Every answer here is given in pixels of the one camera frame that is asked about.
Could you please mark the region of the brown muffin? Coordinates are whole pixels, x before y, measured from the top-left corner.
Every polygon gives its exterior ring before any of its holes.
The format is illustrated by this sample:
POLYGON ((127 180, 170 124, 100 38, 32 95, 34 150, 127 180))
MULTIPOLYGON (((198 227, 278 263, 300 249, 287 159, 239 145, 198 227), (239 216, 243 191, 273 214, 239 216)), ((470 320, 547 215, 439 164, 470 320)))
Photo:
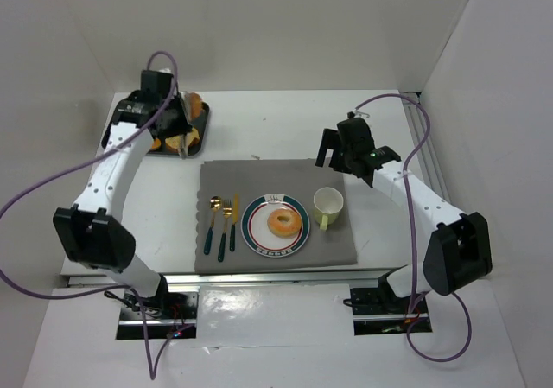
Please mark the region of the brown muffin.
POLYGON ((203 110, 202 98, 196 92, 189 92, 188 103, 189 103, 189 115, 192 120, 195 120, 200 116, 203 110))

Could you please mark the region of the orange glazed donut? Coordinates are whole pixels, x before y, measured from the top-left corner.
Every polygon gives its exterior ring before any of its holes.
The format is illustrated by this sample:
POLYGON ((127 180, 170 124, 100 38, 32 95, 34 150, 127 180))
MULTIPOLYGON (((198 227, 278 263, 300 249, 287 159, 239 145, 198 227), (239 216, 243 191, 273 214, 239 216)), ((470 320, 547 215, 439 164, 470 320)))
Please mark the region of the orange glazed donut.
POLYGON ((286 239, 302 229, 302 218, 296 211, 277 209, 270 214, 267 225, 274 235, 286 239))

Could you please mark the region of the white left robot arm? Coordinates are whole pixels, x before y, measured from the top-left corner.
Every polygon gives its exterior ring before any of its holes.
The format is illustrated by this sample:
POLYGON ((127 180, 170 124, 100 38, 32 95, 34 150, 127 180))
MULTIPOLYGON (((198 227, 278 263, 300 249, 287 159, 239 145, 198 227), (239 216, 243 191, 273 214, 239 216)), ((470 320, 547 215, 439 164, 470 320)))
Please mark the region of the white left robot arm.
POLYGON ((139 89, 119 101, 111 114, 101 141, 107 157, 74 203, 58 208, 53 217, 70 261, 133 288, 137 301, 158 311, 168 306, 168 284, 136 254, 136 240, 122 224, 124 203, 155 139, 191 129, 174 75, 142 71, 139 89))

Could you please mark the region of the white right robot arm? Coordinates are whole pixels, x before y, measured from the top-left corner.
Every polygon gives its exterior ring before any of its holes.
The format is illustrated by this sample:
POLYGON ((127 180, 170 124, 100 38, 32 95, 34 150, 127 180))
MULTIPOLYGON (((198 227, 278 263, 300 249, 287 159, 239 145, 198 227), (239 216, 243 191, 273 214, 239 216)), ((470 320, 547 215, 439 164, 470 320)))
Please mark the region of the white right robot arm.
POLYGON ((350 115, 336 129, 325 129, 315 164, 356 176, 407 211, 411 237, 423 256, 379 279, 393 296, 430 291, 448 296, 491 273, 486 219, 449 204, 413 175, 397 152, 377 147, 363 118, 350 115))

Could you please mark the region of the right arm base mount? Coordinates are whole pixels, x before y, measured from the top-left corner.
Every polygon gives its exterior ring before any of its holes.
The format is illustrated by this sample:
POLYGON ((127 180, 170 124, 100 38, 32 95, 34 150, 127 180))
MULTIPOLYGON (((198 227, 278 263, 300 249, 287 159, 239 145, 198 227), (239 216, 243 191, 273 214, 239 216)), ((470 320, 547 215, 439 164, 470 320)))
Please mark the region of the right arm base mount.
POLYGON ((425 300, 419 302, 413 313, 408 313, 410 296, 396 296, 387 283, 390 272, 381 276, 375 287, 350 289, 350 296, 342 303, 351 309, 355 336, 431 333, 429 309, 425 300))

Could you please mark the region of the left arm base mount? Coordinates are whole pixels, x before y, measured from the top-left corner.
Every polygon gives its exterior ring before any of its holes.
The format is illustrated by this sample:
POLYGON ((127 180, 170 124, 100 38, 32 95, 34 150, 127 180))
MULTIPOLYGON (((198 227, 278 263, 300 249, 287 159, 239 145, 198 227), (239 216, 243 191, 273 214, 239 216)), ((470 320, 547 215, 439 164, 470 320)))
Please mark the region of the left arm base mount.
POLYGON ((173 294, 173 298, 164 310, 145 306, 144 315, 139 310, 136 298, 128 291, 123 296, 105 291, 104 296, 118 301, 121 307, 116 332, 117 340, 142 340, 143 318, 146 319, 149 338, 152 340, 162 340, 170 334, 177 340, 196 338, 198 292, 173 294))

